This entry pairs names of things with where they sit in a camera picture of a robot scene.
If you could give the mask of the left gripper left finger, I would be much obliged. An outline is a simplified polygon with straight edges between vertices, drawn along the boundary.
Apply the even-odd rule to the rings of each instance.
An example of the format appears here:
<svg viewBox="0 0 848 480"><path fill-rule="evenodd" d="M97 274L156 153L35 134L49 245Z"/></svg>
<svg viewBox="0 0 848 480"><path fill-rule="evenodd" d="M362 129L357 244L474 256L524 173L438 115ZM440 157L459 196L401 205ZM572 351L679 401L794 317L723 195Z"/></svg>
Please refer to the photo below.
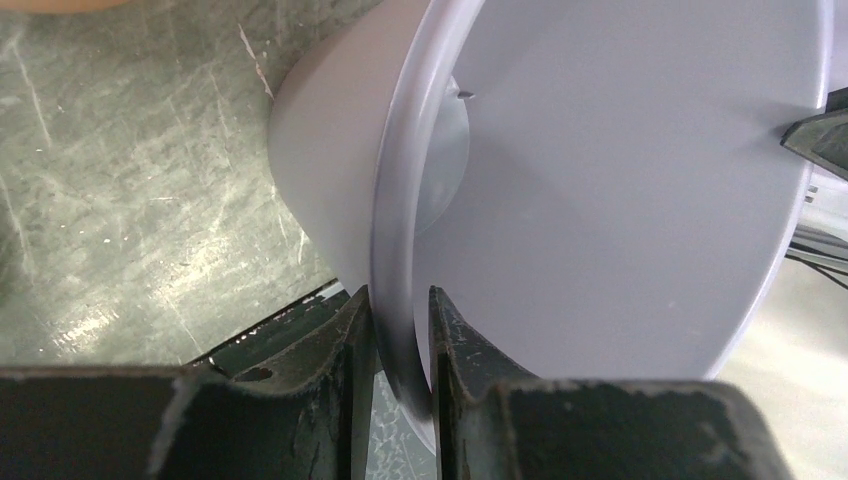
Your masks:
<svg viewBox="0 0 848 480"><path fill-rule="evenodd" d="M264 362L1 371L5 479L361 479L376 350L368 292Z"/></svg>

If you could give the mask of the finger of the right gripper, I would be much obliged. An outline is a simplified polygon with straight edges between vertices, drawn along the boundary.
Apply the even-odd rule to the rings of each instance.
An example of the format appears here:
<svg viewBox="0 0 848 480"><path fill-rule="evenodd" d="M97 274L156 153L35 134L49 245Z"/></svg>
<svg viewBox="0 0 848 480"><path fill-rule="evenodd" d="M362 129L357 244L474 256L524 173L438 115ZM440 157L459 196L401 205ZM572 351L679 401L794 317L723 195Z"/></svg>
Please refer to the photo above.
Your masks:
<svg viewBox="0 0 848 480"><path fill-rule="evenodd" d="M792 124L780 145L847 180L847 90L830 92L826 111Z"/></svg>

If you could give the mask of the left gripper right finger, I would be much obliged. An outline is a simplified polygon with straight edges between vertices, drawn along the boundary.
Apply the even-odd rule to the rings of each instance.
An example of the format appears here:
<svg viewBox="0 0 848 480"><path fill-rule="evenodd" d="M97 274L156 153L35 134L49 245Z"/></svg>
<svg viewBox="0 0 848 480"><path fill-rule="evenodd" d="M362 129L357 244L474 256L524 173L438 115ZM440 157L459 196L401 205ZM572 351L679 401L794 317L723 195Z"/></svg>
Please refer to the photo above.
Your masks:
<svg viewBox="0 0 848 480"><path fill-rule="evenodd" d="M442 479L788 479L761 412L714 381L548 380L429 290Z"/></svg>

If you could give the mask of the grey plastic bucket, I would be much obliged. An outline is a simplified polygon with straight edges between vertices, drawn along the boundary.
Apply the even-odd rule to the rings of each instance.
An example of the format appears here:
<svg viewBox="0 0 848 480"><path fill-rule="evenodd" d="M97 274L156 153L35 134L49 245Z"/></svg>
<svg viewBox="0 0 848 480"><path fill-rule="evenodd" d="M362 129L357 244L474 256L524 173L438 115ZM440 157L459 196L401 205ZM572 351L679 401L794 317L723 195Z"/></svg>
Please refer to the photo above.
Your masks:
<svg viewBox="0 0 848 480"><path fill-rule="evenodd" d="M543 378L714 376L768 290L829 90L832 1L383 1L311 47L269 126L277 190L369 291L436 445L428 291Z"/></svg>

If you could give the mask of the orange plastic bucket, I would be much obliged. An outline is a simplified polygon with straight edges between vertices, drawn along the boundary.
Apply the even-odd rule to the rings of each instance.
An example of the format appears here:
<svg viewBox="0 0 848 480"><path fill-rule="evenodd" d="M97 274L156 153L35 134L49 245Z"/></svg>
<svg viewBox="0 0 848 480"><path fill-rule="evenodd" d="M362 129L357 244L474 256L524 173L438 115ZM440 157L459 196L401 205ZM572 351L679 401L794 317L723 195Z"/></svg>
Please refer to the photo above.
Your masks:
<svg viewBox="0 0 848 480"><path fill-rule="evenodd" d="M32 14L72 14L99 11L128 0L1 0L3 11Z"/></svg>

